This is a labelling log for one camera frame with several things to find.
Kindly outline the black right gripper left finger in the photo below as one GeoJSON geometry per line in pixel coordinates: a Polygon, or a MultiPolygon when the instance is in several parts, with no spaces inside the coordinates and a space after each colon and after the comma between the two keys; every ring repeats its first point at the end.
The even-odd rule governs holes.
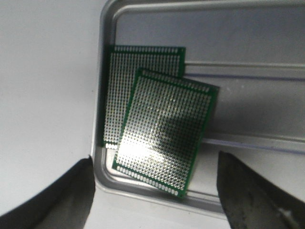
{"type": "Polygon", "coordinates": [[[43,191],[1,215],[2,229],[82,229],[95,195],[92,158],[78,161],[43,191]]]}

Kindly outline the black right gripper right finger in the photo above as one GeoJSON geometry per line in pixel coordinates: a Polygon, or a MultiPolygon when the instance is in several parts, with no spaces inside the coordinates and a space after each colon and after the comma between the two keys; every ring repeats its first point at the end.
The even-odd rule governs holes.
{"type": "Polygon", "coordinates": [[[303,229],[305,203],[230,153],[218,154],[216,186],[232,229],[303,229]]]}

